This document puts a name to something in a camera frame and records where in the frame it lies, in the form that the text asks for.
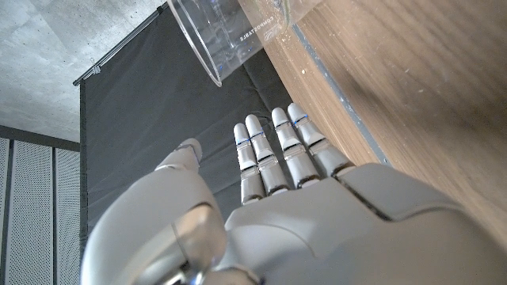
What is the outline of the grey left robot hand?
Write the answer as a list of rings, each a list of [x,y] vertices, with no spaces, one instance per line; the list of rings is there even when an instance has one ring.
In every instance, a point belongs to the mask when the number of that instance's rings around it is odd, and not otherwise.
[[[105,211],[83,284],[503,284],[506,250],[457,202],[354,165],[297,104],[234,126],[241,206],[224,218],[186,139]]]

